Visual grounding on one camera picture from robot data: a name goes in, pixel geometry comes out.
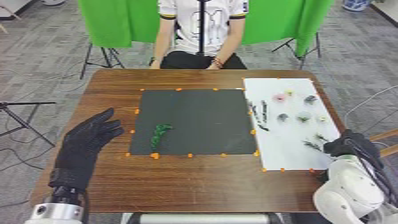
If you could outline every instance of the green screen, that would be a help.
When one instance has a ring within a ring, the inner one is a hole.
[[[296,56],[312,42],[332,0],[250,0],[243,44],[296,39]],[[158,0],[78,0],[92,44],[131,47],[154,42]]]

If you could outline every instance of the black square board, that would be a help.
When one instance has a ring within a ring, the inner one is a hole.
[[[147,90],[140,99],[131,154],[151,154],[158,124],[172,125],[156,148],[161,155],[254,153],[247,111],[241,90]]]

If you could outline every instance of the gray carpet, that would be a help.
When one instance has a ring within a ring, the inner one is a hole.
[[[90,67],[85,80],[78,80],[81,60],[87,50],[87,34],[76,2],[46,7],[37,2],[21,21],[1,21],[8,35],[0,33],[0,101],[56,101],[56,106],[42,106],[33,126],[51,141],[67,123],[85,84],[97,67]],[[319,79],[330,101],[343,118],[357,103],[383,88],[398,85],[398,30],[367,9],[362,13],[346,12],[334,6],[319,30],[321,53],[307,57],[303,69]],[[243,46],[238,50],[248,69],[296,69],[298,61],[287,49],[270,50],[282,41]],[[128,68],[145,68],[151,58],[151,44],[135,43],[131,49],[119,49]],[[374,122],[394,112],[396,91],[376,97],[348,117],[348,127],[373,135],[398,126],[398,113],[367,130]],[[12,107],[21,116],[28,107]],[[5,130],[7,117],[0,113],[0,131]],[[48,144],[28,131],[0,138],[0,148],[14,148],[23,158],[37,155]],[[48,154],[30,163],[44,167]],[[8,151],[0,152],[0,169],[17,163]],[[385,161],[387,173],[398,188],[398,156]],[[0,172],[0,206],[26,200],[40,171],[17,165]],[[28,217],[30,205],[0,208],[0,223],[17,224]],[[117,223],[119,215],[92,215],[92,223]]]

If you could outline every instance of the tripod stand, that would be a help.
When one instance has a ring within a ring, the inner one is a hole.
[[[321,52],[319,52],[319,33],[316,32],[316,34],[314,34],[314,41],[316,41],[316,47],[312,48],[312,50],[309,51],[305,51],[305,54],[302,55],[302,57],[296,57],[296,55],[295,55],[295,58],[300,60],[300,70],[302,70],[302,67],[303,67],[303,64],[305,64],[305,58],[307,58],[307,55],[316,51],[318,52],[318,58],[321,58]],[[271,53],[284,47],[284,46],[287,46],[287,48],[289,48],[289,50],[291,50],[291,52],[293,52],[293,54],[295,54],[295,50],[293,50],[293,48],[291,48],[291,46],[289,46],[289,42],[295,40],[295,38],[291,38],[289,40],[287,40],[287,42],[271,50]]]
[[[101,66],[103,68],[113,68],[119,65],[120,68],[124,68],[124,65],[122,65],[119,57],[117,57],[119,52],[115,51],[113,48],[108,48],[108,54],[106,54],[104,48],[101,47],[101,53],[103,53],[103,59],[104,59],[106,65],[88,62],[90,51],[92,51],[92,43],[88,45],[88,50],[87,50],[87,55],[85,55],[85,60],[83,60],[83,68],[81,68],[80,79],[83,79],[87,65],[96,65],[96,66]]]
[[[39,106],[46,105],[46,104],[56,104],[56,103],[55,102],[32,102],[32,103],[7,103],[7,102],[1,102],[0,103],[0,111],[3,111],[7,113],[7,115],[10,116],[10,118],[14,119],[14,121],[21,125],[14,129],[10,129],[3,133],[0,133],[0,137],[5,136],[7,134],[14,133],[16,131],[19,131],[23,128],[26,128],[35,133],[37,137],[46,141],[46,143],[55,147],[55,144],[51,143],[48,138],[44,137],[44,135],[39,133],[39,131],[30,126],[30,121],[33,119],[33,115],[35,115]],[[33,110],[30,112],[26,121],[21,119],[21,117],[14,114],[14,112],[8,109],[8,106],[21,106],[21,105],[33,105]]]

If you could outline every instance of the wooden table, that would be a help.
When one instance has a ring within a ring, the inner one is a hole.
[[[106,145],[90,180],[92,212],[314,212],[312,193],[319,187],[305,171],[261,172],[259,157],[129,156],[135,109],[140,89],[241,88],[243,77],[309,78],[327,105],[334,123],[341,120],[312,74],[305,71],[261,70],[99,70],[85,90],[65,131],[108,107],[115,108],[124,135]],[[32,194],[39,203],[49,194],[46,166]]]

